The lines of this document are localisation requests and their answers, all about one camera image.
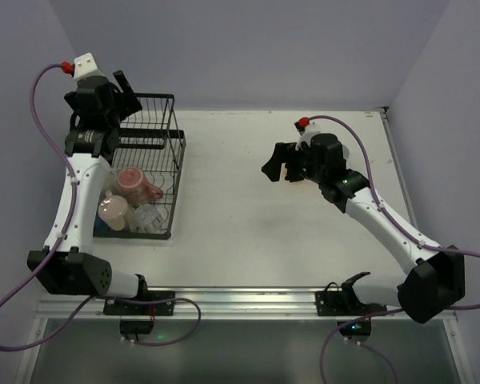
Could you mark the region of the pink square mug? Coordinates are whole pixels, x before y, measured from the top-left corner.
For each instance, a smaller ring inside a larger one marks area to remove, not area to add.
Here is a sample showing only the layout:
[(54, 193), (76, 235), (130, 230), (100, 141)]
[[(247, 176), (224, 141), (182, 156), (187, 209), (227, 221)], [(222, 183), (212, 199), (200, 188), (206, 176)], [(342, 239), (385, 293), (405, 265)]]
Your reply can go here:
[(350, 159), (350, 150), (347, 146), (342, 146), (343, 158), (348, 161)]

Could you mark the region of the yellow mug black handle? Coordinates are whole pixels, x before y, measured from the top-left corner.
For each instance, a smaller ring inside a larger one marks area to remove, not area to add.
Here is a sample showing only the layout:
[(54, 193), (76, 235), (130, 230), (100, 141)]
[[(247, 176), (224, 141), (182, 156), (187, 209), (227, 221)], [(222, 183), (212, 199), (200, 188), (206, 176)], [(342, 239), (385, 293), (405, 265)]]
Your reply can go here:
[(304, 177), (296, 169), (285, 168), (284, 180), (288, 182), (300, 182), (304, 180)]

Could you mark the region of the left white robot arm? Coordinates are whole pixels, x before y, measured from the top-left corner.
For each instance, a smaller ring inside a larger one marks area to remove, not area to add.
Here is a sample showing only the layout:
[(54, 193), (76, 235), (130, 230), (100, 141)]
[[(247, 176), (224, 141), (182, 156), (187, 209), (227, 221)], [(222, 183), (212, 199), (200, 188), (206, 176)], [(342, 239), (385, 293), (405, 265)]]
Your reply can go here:
[(114, 72), (114, 79), (92, 74), (65, 96), (73, 113), (62, 151), (64, 187), (43, 248), (27, 258), (49, 294), (135, 298), (146, 288), (141, 275), (115, 272), (92, 254), (98, 203), (122, 121), (142, 108), (124, 73)]

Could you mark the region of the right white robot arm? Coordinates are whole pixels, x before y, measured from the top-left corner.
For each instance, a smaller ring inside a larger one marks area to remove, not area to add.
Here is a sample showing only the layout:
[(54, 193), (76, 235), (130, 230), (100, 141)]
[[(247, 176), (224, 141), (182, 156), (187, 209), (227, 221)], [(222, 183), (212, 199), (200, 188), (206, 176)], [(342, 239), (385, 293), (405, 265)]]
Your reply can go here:
[(328, 312), (357, 315), (398, 306), (418, 323), (425, 323), (465, 296), (465, 262), (456, 247), (441, 250), (407, 221), (394, 214), (398, 229), (376, 203), (368, 179), (348, 168), (344, 146), (334, 134), (313, 134), (302, 142), (278, 142), (262, 172), (272, 182), (304, 179), (315, 182), (325, 200), (367, 229), (402, 268), (404, 278), (377, 279), (363, 271), (339, 287), (315, 297)]

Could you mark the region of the pink speckled mug in rack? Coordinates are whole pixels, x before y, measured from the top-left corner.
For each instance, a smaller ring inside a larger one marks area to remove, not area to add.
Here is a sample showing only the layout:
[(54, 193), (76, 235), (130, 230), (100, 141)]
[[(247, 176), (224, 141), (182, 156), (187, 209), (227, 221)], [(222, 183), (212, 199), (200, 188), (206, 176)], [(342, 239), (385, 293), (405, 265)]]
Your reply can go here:
[(152, 204), (162, 199), (164, 192), (147, 179), (145, 173), (137, 167), (121, 170), (117, 176), (118, 189), (132, 206)]

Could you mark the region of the translucent pink plastic cup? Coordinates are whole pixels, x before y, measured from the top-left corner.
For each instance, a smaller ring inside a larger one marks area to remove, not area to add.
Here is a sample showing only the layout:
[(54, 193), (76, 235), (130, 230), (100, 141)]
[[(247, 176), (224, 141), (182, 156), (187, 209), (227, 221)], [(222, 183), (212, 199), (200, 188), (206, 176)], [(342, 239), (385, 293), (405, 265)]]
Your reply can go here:
[(127, 228), (127, 212), (128, 203), (124, 197), (113, 194), (111, 191), (105, 193), (104, 199), (98, 206), (98, 216), (100, 219), (115, 231), (121, 231)]

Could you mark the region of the clear glass cup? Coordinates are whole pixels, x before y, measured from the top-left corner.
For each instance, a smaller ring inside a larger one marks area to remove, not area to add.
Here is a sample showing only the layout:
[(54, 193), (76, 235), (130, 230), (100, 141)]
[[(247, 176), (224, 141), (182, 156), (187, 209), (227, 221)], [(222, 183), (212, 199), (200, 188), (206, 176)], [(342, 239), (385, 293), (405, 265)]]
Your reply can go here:
[(156, 234), (162, 227), (163, 216), (151, 204), (140, 205), (134, 212), (138, 231), (147, 234)]

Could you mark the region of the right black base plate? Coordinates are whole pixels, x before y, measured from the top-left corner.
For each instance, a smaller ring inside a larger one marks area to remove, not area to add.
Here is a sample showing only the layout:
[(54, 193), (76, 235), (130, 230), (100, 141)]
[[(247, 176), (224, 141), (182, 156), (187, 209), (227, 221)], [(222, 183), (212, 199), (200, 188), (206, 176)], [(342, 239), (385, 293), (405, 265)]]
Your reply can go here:
[(364, 304), (354, 293), (354, 284), (357, 280), (370, 275), (370, 272), (361, 272), (348, 278), (341, 285), (330, 282), (323, 290), (314, 293), (317, 316), (362, 316), (387, 310), (387, 306), (377, 303)]

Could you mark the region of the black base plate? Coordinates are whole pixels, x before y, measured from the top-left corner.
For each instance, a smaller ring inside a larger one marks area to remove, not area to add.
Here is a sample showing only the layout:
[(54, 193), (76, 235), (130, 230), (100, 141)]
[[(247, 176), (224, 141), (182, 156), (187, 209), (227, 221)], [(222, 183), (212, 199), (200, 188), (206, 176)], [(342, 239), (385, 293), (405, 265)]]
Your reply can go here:
[(317, 316), (362, 316), (387, 310), (387, 306), (377, 303), (364, 304), (354, 293), (354, 284), (357, 280), (370, 275), (370, 272), (361, 272), (348, 278), (341, 285), (330, 282), (323, 290), (314, 293)]
[(172, 290), (148, 290), (142, 303), (133, 299), (107, 299), (103, 307), (109, 316), (172, 316), (175, 304)]

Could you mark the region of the aluminium mounting rail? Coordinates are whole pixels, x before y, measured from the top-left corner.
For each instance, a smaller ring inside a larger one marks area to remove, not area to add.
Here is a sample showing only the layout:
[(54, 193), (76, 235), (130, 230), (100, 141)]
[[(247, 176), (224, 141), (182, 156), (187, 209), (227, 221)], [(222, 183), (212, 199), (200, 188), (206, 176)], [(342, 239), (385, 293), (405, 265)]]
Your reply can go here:
[[(345, 321), (357, 316), (335, 315), (318, 316), (314, 292), (316, 287), (243, 287), (211, 288), (187, 287), (168, 288), (177, 298), (188, 298), (196, 302), (202, 312), (202, 320), (337, 320)], [(68, 318), (73, 310), (84, 300), (82, 296), (41, 296), (34, 314), (35, 319)], [(103, 312), (104, 301), (94, 299), (88, 302), (76, 319), (91, 320), (149, 320), (149, 316), (113, 316)], [(174, 305), (172, 316), (154, 315), (158, 320), (195, 320), (197, 311), (189, 303), (178, 302)]]

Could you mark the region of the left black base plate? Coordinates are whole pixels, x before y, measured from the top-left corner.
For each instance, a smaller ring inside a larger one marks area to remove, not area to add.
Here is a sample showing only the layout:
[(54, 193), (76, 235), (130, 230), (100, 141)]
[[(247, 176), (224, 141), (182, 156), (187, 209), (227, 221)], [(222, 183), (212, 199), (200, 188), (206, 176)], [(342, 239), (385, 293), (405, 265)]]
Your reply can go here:
[(107, 299), (103, 307), (109, 316), (172, 316), (175, 304), (172, 290), (148, 290), (142, 303), (133, 299)]

